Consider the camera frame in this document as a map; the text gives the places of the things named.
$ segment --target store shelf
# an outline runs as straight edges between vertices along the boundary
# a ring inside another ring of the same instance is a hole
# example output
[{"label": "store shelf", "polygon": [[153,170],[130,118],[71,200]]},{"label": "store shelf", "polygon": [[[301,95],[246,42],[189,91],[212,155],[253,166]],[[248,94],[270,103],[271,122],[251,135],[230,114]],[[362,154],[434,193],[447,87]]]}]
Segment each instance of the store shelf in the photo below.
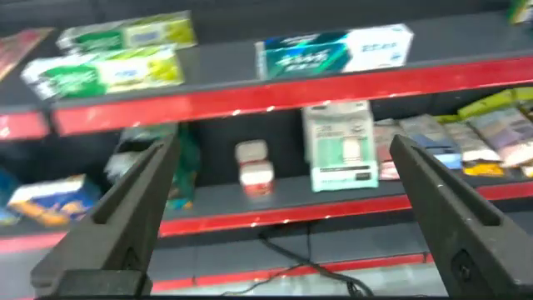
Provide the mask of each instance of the store shelf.
[{"label": "store shelf", "polygon": [[153,123],[298,108],[324,101],[393,98],[533,81],[533,39],[502,12],[408,22],[415,33],[401,69],[288,82],[257,78],[253,42],[199,45],[179,52],[180,87],[59,102],[64,135]]},{"label": "store shelf", "polygon": [[[532,214],[530,211],[507,213],[530,235],[533,235]],[[275,237],[272,241],[306,255],[306,236],[303,233]],[[413,222],[312,233],[311,250],[311,258],[315,262],[337,272],[432,262],[431,256],[427,255],[428,248],[421,231]],[[27,275],[45,253],[46,251],[40,250],[0,256],[0,276],[7,279],[0,282],[0,299],[32,296]],[[264,279],[292,265],[294,262],[255,239],[200,247],[157,248],[153,253],[148,275],[154,281],[153,291],[163,292]],[[287,275],[309,273],[313,273],[313,270],[304,267]]]},{"label": "store shelf", "polygon": [[[533,196],[533,181],[520,178],[518,174],[508,178],[465,179],[491,201]],[[410,207],[399,181],[381,182],[376,189],[314,193],[311,191],[309,177],[291,177],[277,180],[275,192],[261,201],[248,198],[238,184],[198,188],[193,208],[167,210],[159,230],[161,238],[169,238],[279,223],[393,212]],[[0,254],[52,247],[66,230],[66,227],[44,228],[32,220],[24,219],[16,226],[0,228]]]}]

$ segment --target product box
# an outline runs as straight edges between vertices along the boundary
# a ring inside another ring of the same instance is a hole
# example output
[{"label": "product box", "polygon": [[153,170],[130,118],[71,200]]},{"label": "product box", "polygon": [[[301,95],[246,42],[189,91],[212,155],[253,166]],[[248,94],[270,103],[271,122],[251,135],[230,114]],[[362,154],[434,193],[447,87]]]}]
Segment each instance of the product box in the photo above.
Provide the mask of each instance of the product box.
[{"label": "product box", "polygon": [[413,32],[404,24],[274,37],[256,43],[259,77],[298,78],[400,67]]},{"label": "product box", "polygon": [[373,117],[366,101],[329,104],[323,113],[308,117],[311,147],[311,186],[314,192],[348,188],[377,188]]},{"label": "product box", "polygon": [[197,44],[188,11],[73,27],[65,30],[57,40],[57,46],[68,54],[171,43],[177,48]]},{"label": "product box", "polygon": [[450,169],[461,169],[461,152],[446,130],[430,115],[399,121],[407,136]]},{"label": "product box", "polygon": [[53,182],[22,185],[7,204],[47,226],[63,225],[85,216],[101,193],[84,175]]},{"label": "product box", "polygon": [[381,180],[400,179],[390,152],[392,139],[398,134],[406,136],[406,133],[395,120],[386,119],[374,122],[374,142],[376,143],[377,159],[380,163]]},{"label": "product box", "polygon": [[96,97],[183,83],[172,45],[39,58],[21,76],[41,99]]},{"label": "product box", "polygon": [[504,168],[533,160],[533,123],[516,107],[506,107],[467,122],[500,155]]},{"label": "product box", "polygon": [[533,16],[533,0],[511,0],[509,22],[511,24],[531,21]]}]

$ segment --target black cable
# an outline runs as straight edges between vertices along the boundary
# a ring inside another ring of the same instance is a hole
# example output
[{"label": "black cable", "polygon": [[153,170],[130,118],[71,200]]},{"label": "black cable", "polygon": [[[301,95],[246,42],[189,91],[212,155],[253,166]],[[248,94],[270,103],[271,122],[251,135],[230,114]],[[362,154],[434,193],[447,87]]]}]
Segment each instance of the black cable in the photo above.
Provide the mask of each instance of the black cable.
[{"label": "black cable", "polygon": [[290,258],[297,263],[314,268],[318,273],[320,273],[324,277],[346,283],[346,287],[348,288],[348,292],[350,293],[351,296],[353,297],[374,296],[374,293],[372,292],[372,290],[361,280],[347,276],[347,275],[331,272],[328,269],[324,268],[323,266],[315,262],[312,262],[307,258],[304,258],[294,252],[291,252],[283,247],[276,245],[275,243],[269,241],[268,238],[264,234],[260,234],[260,239],[263,242],[263,244],[267,246],[268,248],[270,248],[271,250],[277,253],[280,253],[281,255],[287,258]]},{"label": "black cable", "polygon": [[[290,226],[291,225],[285,225],[283,227],[277,227],[275,230],[288,229]],[[318,273],[320,273],[324,277],[331,278],[331,279],[342,281],[342,282],[346,283],[346,288],[348,289],[348,293],[351,296],[353,296],[353,297],[374,296],[374,292],[364,282],[362,282],[361,280],[359,280],[357,278],[353,278],[353,277],[347,276],[347,275],[331,272],[331,271],[327,270],[326,268],[324,268],[323,266],[311,261],[311,226],[309,224],[306,224],[306,246],[307,246],[307,256],[308,256],[308,258],[302,257],[302,256],[300,256],[300,255],[298,255],[298,254],[296,254],[294,252],[291,252],[291,251],[289,251],[289,250],[287,250],[287,249],[285,249],[285,248],[283,248],[281,246],[276,245],[275,243],[271,242],[268,239],[268,237],[266,236],[266,234],[264,232],[259,234],[259,238],[261,239],[262,243],[265,246],[267,246],[271,250],[273,250],[273,251],[285,256],[286,258],[290,258],[290,259],[296,261],[298,264],[296,266],[289,267],[288,269],[285,269],[285,270],[282,270],[282,271],[280,271],[278,273],[275,273],[275,274],[273,274],[272,276],[270,276],[268,279],[266,279],[264,281],[252,284],[249,288],[247,288],[245,290],[242,290],[242,291],[239,291],[239,292],[225,292],[225,293],[222,294],[222,296],[229,296],[229,295],[235,296],[235,295],[242,295],[242,294],[248,293],[248,292],[252,291],[254,288],[257,288],[257,287],[259,287],[259,286],[261,286],[263,284],[271,282],[272,280],[280,277],[284,273],[288,273],[288,272],[290,272],[290,271],[292,271],[292,270],[294,270],[296,268],[303,267],[303,266],[308,266],[308,267],[314,268]]]},{"label": "black cable", "polygon": [[[311,227],[308,226],[307,227],[307,232],[306,232],[306,245],[307,245],[307,256],[309,257],[309,259],[311,259]],[[256,282],[254,284],[252,284],[249,288],[247,289],[244,289],[242,291],[237,291],[237,292],[224,292],[221,296],[238,296],[238,295],[243,295],[243,294],[246,294],[252,290],[254,290],[255,288],[263,285],[263,284],[267,284],[269,282],[271,282],[272,280],[282,276],[283,274],[285,273],[288,273],[292,270],[295,270],[299,267],[303,267],[304,264],[297,264],[296,266],[292,266],[292,267],[289,267],[289,268],[286,268],[284,270],[281,270],[280,272],[277,272],[275,274],[272,274],[268,279],[265,279],[263,281],[260,281],[260,282]]]}]

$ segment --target merchandise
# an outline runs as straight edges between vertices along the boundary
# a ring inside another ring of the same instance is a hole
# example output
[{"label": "merchandise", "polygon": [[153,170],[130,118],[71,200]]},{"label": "merchandise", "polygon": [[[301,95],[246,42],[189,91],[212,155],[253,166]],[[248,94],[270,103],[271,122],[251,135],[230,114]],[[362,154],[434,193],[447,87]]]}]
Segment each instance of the merchandise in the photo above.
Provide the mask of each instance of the merchandise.
[{"label": "merchandise", "polygon": [[461,153],[446,130],[430,115],[399,121],[409,138],[450,169],[461,169]]},{"label": "merchandise", "polygon": [[530,120],[533,120],[533,87],[515,88],[515,97],[518,108]]},{"label": "merchandise", "polygon": [[177,48],[197,44],[188,11],[73,27],[65,30],[57,40],[57,46],[68,54],[168,43],[176,44]]},{"label": "merchandise", "polygon": [[27,29],[0,38],[0,80],[13,70],[53,29]]},{"label": "merchandise", "polygon": [[490,113],[498,108],[505,108],[514,103],[514,91],[512,89],[507,89],[503,92],[475,101],[474,103],[459,109],[457,114],[462,120],[466,120],[469,117]]},{"label": "merchandise", "polygon": [[235,146],[235,156],[240,165],[267,159],[268,149],[264,140],[240,142]]},{"label": "merchandise", "polygon": [[512,0],[509,11],[509,22],[511,24],[531,21],[533,15],[533,0]]},{"label": "merchandise", "polygon": [[[373,116],[367,101],[329,104],[306,116],[314,192],[377,188]],[[307,107],[304,113],[312,112]]]},{"label": "merchandise", "polygon": [[186,123],[158,124],[146,127],[130,127],[121,135],[121,142],[115,154],[107,162],[107,178],[116,183],[137,162],[142,151],[152,143],[172,133],[178,126],[180,157],[168,193],[167,207],[170,209],[189,208],[194,198],[194,185],[200,170],[200,149]]},{"label": "merchandise", "polygon": [[183,82],[172,45],[39,58],[22,79],[41,99],[81,98]]},{"label": "merchandise", "polygon": [[501,161],[500,155],[488,147],[465,122],[451,122],[443,124],[443,126],[461,150],[464,163]]},{"label": "merchandise", "polygon": [[533,160],[533,123],[518,108],[502,108],[467,121],[498,152],[502,167]]},{"label": "merchandise", "polygon": [[79,220],[100,198],[100,191],[84,175],[53,182],[22,185],[7,204],[47,226]]},{"label": "merchandise", "polygon": [[248,197],[257,198],[272,192],[274,167],[270,162],[247,163],[241,167],[239,173],[241,185]]},{"label": "merchandise", "polygon": [[260,78],[294,78],[403,66],[413,32],[404,24],[274,37],[256,43]]},{"label": "merchandise", "polygon": [[376,143],[377,159],[380,162],[380,179],[399,179],[398,171],[389,151],[395,135],[406,135],[398,123],[392,119],[374,122],[374,142]]},{"label": "merchandise", "polygon": [[0,168],[0,226],[13,225],[20,218],[18,213],[6,207],[19,185],[20,183],[13,175]]}]

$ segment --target white and green box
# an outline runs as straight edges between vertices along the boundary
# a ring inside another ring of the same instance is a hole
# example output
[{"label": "white and green box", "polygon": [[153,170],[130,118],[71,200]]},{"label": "white and green box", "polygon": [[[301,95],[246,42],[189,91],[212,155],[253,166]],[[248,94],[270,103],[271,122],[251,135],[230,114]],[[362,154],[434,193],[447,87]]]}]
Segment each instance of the white and green box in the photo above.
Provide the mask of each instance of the white and green box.
[{"label": "white and green box", "polygon": [[307,107],[304,113],[313,192],[377,188],[373,117],[368,102]]},{"label": "white and green box", "polygon": [[57,40],[57,46],[69,54],[169,43],[176,44],[177,48],[197,44],[188,11],[72,27],[65,30]]},{"label": "white and green box", "polygon": [[183,82],[173,45],[39,58],[22,71],[41,99],[97,97]]}]

